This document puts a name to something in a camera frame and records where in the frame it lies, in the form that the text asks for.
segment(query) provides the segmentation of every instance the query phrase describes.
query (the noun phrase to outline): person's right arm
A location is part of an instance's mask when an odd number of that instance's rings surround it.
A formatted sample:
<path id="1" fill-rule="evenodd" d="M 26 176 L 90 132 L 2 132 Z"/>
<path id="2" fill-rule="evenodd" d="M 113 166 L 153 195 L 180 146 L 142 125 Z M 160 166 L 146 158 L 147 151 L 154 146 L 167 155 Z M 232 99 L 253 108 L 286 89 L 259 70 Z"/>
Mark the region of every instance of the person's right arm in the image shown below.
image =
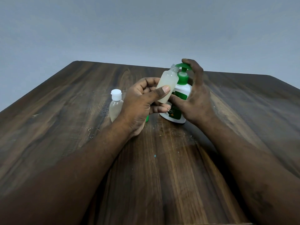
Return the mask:
<path id="1" fill-rule="evenodd" d="M 194 72 L 187 100 L 172 95 L 170 102 L 210 139 L 225 160 L 242 196 L 260 224 L 300 224 L 300 179 L 274 158 L 239 137 L 214 113 L 203 69 L 182 59 Z"/>

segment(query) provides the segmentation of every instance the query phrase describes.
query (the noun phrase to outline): person's left arm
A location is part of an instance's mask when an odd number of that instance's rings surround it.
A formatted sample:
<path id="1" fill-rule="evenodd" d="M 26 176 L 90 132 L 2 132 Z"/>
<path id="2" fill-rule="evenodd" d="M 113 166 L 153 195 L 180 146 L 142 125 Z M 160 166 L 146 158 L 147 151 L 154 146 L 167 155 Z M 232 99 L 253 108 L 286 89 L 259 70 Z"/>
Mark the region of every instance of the person's left arm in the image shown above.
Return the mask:
<path id="1" fill-rule="evenodd" d="M 103 176 L 124 144 L 138 135 L 147 115 L 164 113 L 153 104 L 170 87 L 155 89 L 159 78 L 144 78 L 127 92 L 116 120 L 83 148 L 0 200 L 2 224 L 78 224 Z"/>

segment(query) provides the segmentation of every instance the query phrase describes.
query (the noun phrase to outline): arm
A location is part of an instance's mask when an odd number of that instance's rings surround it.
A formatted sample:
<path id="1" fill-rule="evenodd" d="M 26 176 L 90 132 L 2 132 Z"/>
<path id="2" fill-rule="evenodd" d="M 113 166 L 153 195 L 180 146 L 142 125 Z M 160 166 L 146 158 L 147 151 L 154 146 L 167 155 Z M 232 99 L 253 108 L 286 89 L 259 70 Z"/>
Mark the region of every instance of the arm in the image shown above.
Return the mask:
<path id="1" fill-rule="evenodd" d="M 300 224 L 299 178 L 227 127 L 212 109 L 203 69 L 194 60 L 182 62 L 195 73 L 192 92 L 187 100 L 172 95 L 170 102 L 215 145 L 260 224 Z"/>
<path id="2" fill-rule="evenodd" d="M 120 115 L 83 148 L 0 201 L 1 224 L 78 224 L 103 176 L 148 114 L 167 112 L 156 103 L 170 87 L 155 90 L 159 78 L 141 79 L 127 92 Z"/>

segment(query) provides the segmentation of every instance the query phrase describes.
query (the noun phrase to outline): green pump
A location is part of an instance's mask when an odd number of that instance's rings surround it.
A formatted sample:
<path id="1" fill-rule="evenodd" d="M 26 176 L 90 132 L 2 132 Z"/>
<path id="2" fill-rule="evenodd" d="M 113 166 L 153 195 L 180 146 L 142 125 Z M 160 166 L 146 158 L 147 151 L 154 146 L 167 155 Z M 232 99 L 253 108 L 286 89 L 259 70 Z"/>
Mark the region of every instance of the green pump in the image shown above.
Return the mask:
<path id="1" fill-rule="evenodd" d="M 176 67 L 181 67 L 181 72 L 177 73 L 177 76 L 179 77 L 178 83 L 179 85 L 186 85 L 188 83 L 188 74 L 186 73 L 187 70 L 192 70 L 191 66 L 189 64 L 180 63 L 177 64 Z"/>

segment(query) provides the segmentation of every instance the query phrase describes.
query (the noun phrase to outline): brown wood surface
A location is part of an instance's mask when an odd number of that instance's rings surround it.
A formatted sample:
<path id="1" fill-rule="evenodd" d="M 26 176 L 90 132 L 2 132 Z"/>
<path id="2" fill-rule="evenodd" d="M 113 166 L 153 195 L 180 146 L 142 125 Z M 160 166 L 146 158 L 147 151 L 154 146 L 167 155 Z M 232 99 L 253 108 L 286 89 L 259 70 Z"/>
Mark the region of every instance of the brown wood surface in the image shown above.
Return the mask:
<path id="1" fill-rule="evenodd" d="M 124 96 L 164 70 L 75 61 L 0 112 L 0 197 L 109 125 L 112 89 Z M 267 75 L 206 72 L 205 82 L 218 116 L 300 177 L 300 91 Z M 247 210 L 200 130 L 151 115 L 116 158 L 82 224 L 248 223 L 232 191 Z"/>

